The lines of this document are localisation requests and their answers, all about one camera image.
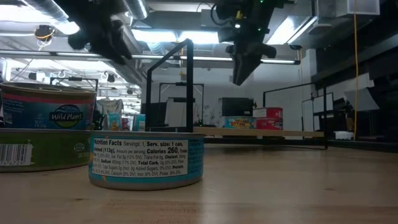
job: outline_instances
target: black panel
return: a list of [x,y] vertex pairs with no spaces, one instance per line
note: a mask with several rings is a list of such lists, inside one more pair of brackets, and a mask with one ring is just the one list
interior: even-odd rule
[[[150,125],[148,127],[155,127],[160,124],[164,124],[167,103],[151,103],[150,107],[150,115],[153,117],[153,119],[151,119]],[[141,106],[141,114],[146,114],[146,108],[146,103],[143,103]]]
[[222,98],[221,103],[222,116],[253,116],[253,99]]
[[398,48],[394,48],[388,54],[383,54],[372,60],[369,64],[369,77],[371,80],[398,73]]

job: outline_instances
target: barcode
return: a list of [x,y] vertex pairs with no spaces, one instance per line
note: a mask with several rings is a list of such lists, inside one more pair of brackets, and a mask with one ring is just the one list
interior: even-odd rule
[[0,166],[28,166],[31,144],[0,144]]

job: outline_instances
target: wild planet logo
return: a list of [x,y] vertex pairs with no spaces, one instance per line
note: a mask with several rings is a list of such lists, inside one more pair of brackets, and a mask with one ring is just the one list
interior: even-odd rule
[[71,128],[83,119],[83,112],[75,105],[62,105],[54,112],[50,113],[50,121],[54,121],[58,126]]

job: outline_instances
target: shelf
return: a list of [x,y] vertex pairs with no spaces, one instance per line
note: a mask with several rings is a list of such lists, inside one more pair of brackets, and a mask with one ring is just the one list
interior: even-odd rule
[[202,133],[207,136],[300,136],[322,138],[323,132],[310,131],[273,131],[258,129],[230,129],[230,128],[193,128],[194,133]]

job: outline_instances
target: yellow cable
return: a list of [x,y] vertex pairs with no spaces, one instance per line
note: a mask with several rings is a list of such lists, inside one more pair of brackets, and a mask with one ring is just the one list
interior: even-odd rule
[[356,27],[356,1],[354,0],[354,42],[355,42],[355,116],[354,116],[354,141],[356,140],[356,128],[358,120],[358,76],[359,76],[359,63],[358,63],[358,35]]
[[42,37],[36,36],[36,38],[39,38],[39,39],[49,38],[51,35],[53,35],[54,32],[55,32],[55,29],[53,29],[51,34],[49,34],[49,35],[45,35],[45,36],[42,36]]

